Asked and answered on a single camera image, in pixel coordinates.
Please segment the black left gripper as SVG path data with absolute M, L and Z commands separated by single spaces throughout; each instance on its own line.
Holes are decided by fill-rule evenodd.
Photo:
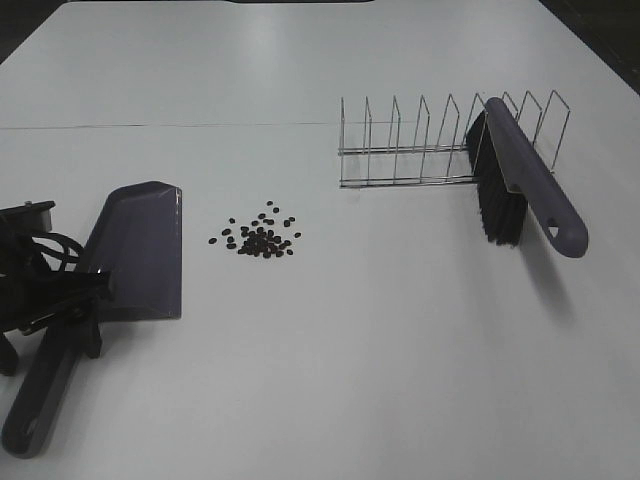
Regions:
M 30 335 L 57 322 L 64 313 L 95 299 L 111 298 L 111 273 L 68 271 L 80 265 L 84 248 L 62 234 L 1 236 L 0 373 L 14 376 L 16 349 L 4 334 Z M 79 324 L 79 348 L 90 359 L 101 355 L 103 341 L 96 309 L 89 306 Z

